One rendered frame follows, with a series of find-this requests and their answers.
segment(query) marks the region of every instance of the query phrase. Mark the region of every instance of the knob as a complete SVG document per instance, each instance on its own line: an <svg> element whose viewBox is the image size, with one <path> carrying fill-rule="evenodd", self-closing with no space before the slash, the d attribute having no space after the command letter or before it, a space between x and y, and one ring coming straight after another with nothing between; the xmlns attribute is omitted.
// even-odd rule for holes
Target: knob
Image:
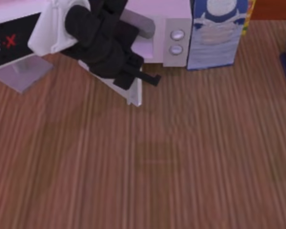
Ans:
<svg viewBox="0 0 286 229"><path fill-rule="evenodd" d="M170 47L170 53L172 55L177 56L180 55L182 52L183 52L183 47L180 45L173 45Z"/></svg>
<svg viewBox="0 0 286 229"><path fill-rule="evenodd" d="M182 30L175 30L171 33L171 38L174 41L180 41L184 38L184 36L185 36L185 32Z"/></svg>

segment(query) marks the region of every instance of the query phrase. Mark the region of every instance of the red letter x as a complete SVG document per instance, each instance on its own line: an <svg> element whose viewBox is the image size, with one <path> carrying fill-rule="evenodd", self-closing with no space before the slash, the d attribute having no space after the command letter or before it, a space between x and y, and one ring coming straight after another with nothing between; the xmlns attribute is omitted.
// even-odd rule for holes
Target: red letter x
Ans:
<svg viewBox="0 0 286 229"><path fill-rule="evenodd" d="M6 45L6 48L9 49L11 46L15 46L15 37L16 35L13 34L11 37L9 36L6 36L6 40L8 41L8 44Z"/></svg>

